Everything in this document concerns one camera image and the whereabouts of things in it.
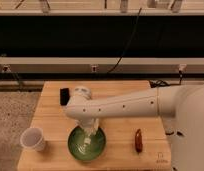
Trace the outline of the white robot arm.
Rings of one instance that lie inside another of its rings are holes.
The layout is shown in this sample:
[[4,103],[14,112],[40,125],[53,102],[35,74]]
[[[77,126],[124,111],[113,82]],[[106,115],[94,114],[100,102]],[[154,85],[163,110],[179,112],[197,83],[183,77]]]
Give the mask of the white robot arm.
[[150,88],[101,99],[78,86],[65,113],[87,128],[100,118],[171,116],[176,131],[172,166],[177,171],[204,171],[204,84]]

